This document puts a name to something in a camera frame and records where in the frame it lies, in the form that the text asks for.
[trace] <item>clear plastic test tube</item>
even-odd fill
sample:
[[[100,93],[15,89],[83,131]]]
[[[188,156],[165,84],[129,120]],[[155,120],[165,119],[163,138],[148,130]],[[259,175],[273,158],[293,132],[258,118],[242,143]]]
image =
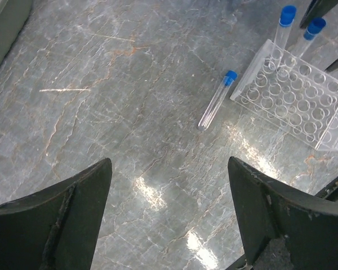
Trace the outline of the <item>clear plastic test tube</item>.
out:
[[[215,92],[212,100],[210,101],[208,108],[203,114],[203,117],[199,121],[198,129],[200,131],[205,131],[213,121],[214,116],[218,112],[220,105],[223,103],[225,96],[228,94],[228,90],[231,84],[237,78],[237,73],[229,70],[225,75],[222,83]]]
[[[295,6],[285,6],[282,9],[277,32],[275,33],[274,46],[270,54],[275,68],[278,67],[283,57],[283,50],[286,48],[296,11],[297,8]]]
[[[314,18],[308,25],[303,37],[295,44],[291,50],[291,54],[301,58],[309,46],[313,43],[316,36],[326,26],[326,21],[323,18]]]

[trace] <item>marble tabletop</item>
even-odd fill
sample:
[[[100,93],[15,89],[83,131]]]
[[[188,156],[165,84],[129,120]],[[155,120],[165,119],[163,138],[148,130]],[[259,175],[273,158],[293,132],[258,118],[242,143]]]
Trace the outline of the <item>marble tabletop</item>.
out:
[[[109,157],[92,269],[225,269],[243,253],[230,156],[310,194],[338,175],[338,151],[314,151],[228,98],[196,127],[226,71],[240,79],[281,8],[301,19],[302,2],[34,1],[0,67],[0,204]],[[338,6],[326,19],[305,56],[319,68],[338,57]]]

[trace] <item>stone countertop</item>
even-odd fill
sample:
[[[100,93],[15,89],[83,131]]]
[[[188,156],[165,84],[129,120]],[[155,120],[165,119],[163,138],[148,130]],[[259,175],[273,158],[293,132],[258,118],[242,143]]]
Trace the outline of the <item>stone countertop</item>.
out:
[[[301,2],[35,1],[0,67],[0,204],[109,157],[92,269],[225,269],[243,253],[230,156],[311,194],[338,175],[338,152],[229,99],[196,128],[226,71],[240,79],[289,3],[294,43]],[[338,57],[338,6],[326,18],[305,56],[323,69]]]

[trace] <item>gray table surface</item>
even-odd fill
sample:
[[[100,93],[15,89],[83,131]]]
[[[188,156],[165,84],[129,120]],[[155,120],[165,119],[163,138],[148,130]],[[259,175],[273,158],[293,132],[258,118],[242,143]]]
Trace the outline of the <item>gray table surface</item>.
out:
[[[196,128],[228,69],[239,79],[281,8],[300,0],[42,0],[0,67],[0,204],[109,157],[92,269],[224,269],[243,253],[227,162],[311,194],[338,175],[316,152],[226,99]],[[306,54],[338,57],[338,6]]]

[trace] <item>acrylic test tube rack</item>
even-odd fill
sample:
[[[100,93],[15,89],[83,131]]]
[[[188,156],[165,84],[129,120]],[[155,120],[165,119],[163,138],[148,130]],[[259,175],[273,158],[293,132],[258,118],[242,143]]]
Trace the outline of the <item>acrylic test tube rack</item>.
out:
[[[316,150],[338,150],[338,80],[273,46],[264,43],[230,99]]]

